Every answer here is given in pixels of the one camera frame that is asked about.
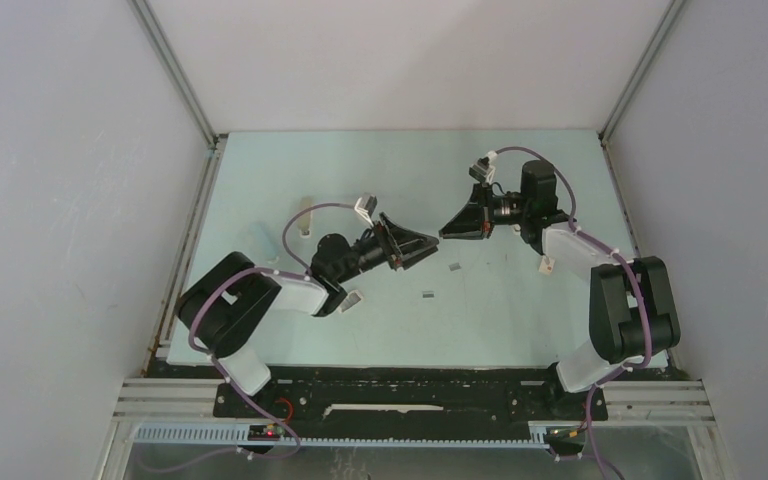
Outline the staple box tray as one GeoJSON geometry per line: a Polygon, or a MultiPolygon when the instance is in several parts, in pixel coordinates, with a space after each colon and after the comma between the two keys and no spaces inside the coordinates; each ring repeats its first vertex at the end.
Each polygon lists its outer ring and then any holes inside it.
{"type": "Polygon", "coordinates": [[[339,304],[338,311],[340,313],[345,313],[351,308],[358,306],[363,300],[364,297],[359,290],[352,290],[339,304]]]}

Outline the beige stapler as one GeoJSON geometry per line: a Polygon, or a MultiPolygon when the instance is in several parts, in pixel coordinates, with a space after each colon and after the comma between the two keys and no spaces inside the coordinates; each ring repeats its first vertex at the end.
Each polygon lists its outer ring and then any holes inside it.
{"type": "Polygon", "coordinates": [[[314,201],[311,196],[305,196],[299,202],[301,215],[296,221],[296,226],[301,238],[309,238],[311,236],[312,213],[309,211],[309,208],[313,205],[314,201]]]}

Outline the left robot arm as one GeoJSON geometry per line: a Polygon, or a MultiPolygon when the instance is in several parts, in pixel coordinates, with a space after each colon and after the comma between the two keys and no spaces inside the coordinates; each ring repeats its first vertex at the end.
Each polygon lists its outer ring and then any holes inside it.
{"type": "Polygon", "coordinates": [[[226,255],[177,301],[175,314],[188,330],[188,344],[204,354],[239,391],[238,404],[264,416],[276,403],[269,367],[249,341],[271,311],[326,317],[349,294],[344,283],[378,266],[407,270],[438,250],[437,238],[396,224],[386,214],[350,242],[322,237],[302,273],[256,265],[241,252],[226,255]]]}

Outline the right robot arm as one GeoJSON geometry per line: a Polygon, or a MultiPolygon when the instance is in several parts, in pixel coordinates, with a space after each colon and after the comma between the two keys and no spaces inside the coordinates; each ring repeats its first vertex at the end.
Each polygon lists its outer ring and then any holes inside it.
{"type": "Polygon", "coordinates": [[[588,338],[555,365],[556,381],[541,392],[545,411],[566,418],[580,407],[581,392],[622,371],[648,366],[678,343],[668,272],[657,257],[627,259],[585,232],[558,205],[557,186],[567,181],[551,162],[525,163],[519,190],[501,195],[493,187],[495,170],[491,154],[470,167],[475,181],[470,197],[439,234],[483,240],[497,226],[516,226],[544,264],[558,260],[588,284],[588,338]]]}

